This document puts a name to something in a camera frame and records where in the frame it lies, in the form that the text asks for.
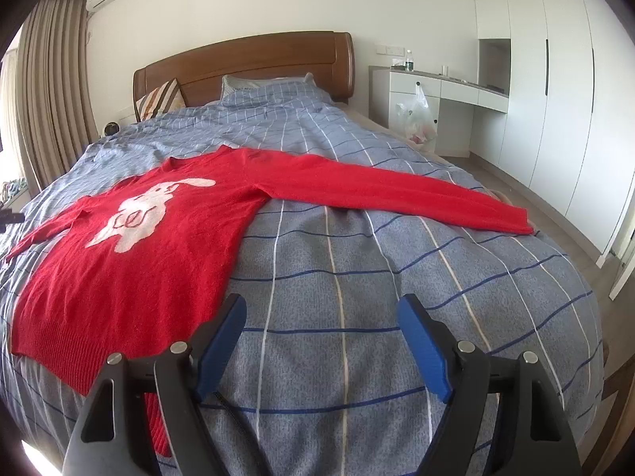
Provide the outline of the white wardrobe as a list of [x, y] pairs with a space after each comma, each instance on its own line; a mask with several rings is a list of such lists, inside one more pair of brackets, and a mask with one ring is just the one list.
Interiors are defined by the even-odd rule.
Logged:
[[479, 80], [505, 89], [471, 149], [604, 262], [634, 193], [634, 44], [605, 0], [475, 0]]

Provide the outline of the white plastic bag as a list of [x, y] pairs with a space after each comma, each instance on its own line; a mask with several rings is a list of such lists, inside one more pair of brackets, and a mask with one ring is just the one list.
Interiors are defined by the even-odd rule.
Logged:
[[409, 100], [396, 104], [395, 114], [398, 130], [406, 140], [419, 145], [424, 152], [435, 150], [437, 125], [419, 82]]

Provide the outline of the grey plaid pillow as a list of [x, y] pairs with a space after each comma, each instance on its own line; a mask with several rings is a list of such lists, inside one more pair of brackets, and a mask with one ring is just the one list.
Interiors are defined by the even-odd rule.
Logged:
[[224, 75], [222, 77], [221, 97], [219, 98], [222, 101], [227, 101], [233, 98], [236, 91], [239, 91], [240, 95], [247, 91], [250, 95], [256, 96], [309, 96], [316, 97], [324, 103], [334, 103], [329, 93], [316, 85], [316, 80], [311, 72], [301, 76], [281, 76], [259, 80]]

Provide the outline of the white desk with drawers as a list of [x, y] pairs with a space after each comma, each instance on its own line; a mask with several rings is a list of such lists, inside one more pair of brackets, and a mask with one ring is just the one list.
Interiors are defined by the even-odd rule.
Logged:
[[468, 157], [476, 109], [506, 116], [509, 97], [466, 81], [421, 71], [400, 71], [371, 65], [369, 117], [384, 128], [402, 134], [397, 124], [399, 104], [406, 104], [421, 87], [437, 127], [433, 143], [441, 157]]

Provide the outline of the brown wooden headboard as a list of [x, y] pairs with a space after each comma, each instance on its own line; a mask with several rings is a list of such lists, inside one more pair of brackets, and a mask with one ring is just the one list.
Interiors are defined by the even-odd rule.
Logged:
[[151, 63], [133, 73], [136, 100], [177, 80], [188, 106], [221, 98], [222, 77], [263, 80], [313, 74], [317, 87], [336, 102], [354, 94], [355, 67], [348, 32], [290, 31], [200, 46]]

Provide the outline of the white wall socket panel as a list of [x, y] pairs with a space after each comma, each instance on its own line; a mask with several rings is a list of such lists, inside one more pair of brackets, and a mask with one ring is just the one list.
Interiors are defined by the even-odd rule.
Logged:
[[375, 44], [375, 54], [393, 56], [393, 57], [404, 57], [405, 49], [401, 46], [387, 46], [383, 44]]

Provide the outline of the window sill clutter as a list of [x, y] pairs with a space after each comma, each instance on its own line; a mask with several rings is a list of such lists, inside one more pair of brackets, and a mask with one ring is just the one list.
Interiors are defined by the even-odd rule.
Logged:
[[1, 183], [1, 201], [3, 203], [11, 201], [13, 198], [28, 188], [28, 184], [24, 177], [18, 179], [7, 180]]

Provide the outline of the beige curtain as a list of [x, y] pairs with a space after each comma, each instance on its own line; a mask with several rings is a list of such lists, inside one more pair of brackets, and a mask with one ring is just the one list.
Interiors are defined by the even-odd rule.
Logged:
[[99, 139], [90, 104], [86, 0], [40, 0], [17, 48], [18, 144], [29, 191], [68, 173]]

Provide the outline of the striped brown cushion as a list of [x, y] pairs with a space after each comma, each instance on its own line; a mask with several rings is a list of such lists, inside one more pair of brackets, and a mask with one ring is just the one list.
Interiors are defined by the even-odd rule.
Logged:
[[177, 79], [163, 83], [135, 103], [137, 121], [147, 121], [185, 107], [186, 103]]

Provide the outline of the red sweater with white rabbit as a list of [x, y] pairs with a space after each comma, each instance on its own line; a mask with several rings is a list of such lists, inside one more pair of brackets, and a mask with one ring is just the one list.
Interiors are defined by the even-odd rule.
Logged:
[[169, 158], [77, 199], [6, 251], [1, 389], [21, 433], [60, 458], [109, 353], [155, 355], [214, 317], [272, 200], [534, 233], [525, 209], [481, 186], [250, 147]]

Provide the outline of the plastic water bottle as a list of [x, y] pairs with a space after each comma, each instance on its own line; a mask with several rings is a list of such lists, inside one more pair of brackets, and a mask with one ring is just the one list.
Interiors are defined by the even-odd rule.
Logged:
[[406, 50], [405, 69], [407, 71], [412, 71], [414, 69], [412, 50]]

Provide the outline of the grey plaid duvet cover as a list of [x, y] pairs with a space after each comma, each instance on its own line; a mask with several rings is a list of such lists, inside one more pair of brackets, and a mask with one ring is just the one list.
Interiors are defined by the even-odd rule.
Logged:
[[[315, 154], [479, 190], [469, 173], [361, 126], [324, 91], [250, 90], [181, 109], [92, 144], [1, 238], [10, 250], [77, 199], [169, 158], [220, 146]], [[461, 340], [506, 358], [536, 353], [573, 436], [591, 428], [604, 380], [600, 310], [543, 232], [513, 236], [379, 211], [272, 200], [254, 217], [228, 284], [246, 327], [204, 420], [233, 474], [252, 462], [234, 416], [276, 475], [414, 472], [445, 407], [426, 390], [397, 327], [415, 294]]]

